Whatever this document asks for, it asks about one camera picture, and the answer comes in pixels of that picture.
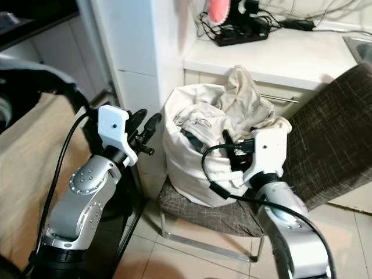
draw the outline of cabinet handle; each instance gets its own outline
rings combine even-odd
[[[284,102],[290,102],[290,103],[298,103],[298,101],[296,100],[297,99],[296,97],[292,97],[291,99],[286,99],[286,98],[282,98],[282,97],[275,97],[275,96],[270,96],[270,95],[265,95],[265,94],[261,94],[261,97],[264,97],[264,98],[267,98],[267,99],[274,99],[274,100],[284,101]]]

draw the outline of laundry bag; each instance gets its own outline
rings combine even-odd
[[[173,187],[191,202],[217,207],[235,202],[209,189],[202,170],[202,152],[224,144],[227,129],[234,142],[251,137],[251,128],[273,119],[273,104],[260,97],[255,83],[242,66],[235,66],[226,86],[194,84],[174,89],[164,107],[163,147]],[[233,195],[242,196],[247,186],[242,171],[231,171],[223,150],[205,160],[210,178]]]

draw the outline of beige cushion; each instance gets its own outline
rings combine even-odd
[[[64,96],[39,103],[0,135],[0,253],[23,269],[34,249],[42,208],[74,112]],[[77,129],[67,149],[52,204],[90,152]]]

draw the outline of tiled floor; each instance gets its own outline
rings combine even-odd
[[[372,217],[330,205],[311,211],[334,256],[339,279],[372,279]],[[255,253],[259,240],[220,234],[182,220],[167,229],[194,240],[237,252]],[[257,263],[244,263],[163,238],[155,203],[144,211],[114,279],[275,279],[278,278],[269,239]]]

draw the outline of chair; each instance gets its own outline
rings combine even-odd
[[[313,209],[372,180],[372,67],[357,65],[321,90],[290,119],[284,180]],[[184,244],[235,259],[259,259],[264,231],[249,204],[236,201],[218,208],[196,205],[180,195],[170,180],[158,196],[162,235]],[[176,216],[222,233],[260,237],[256,256],[173,235],[166,215]]]

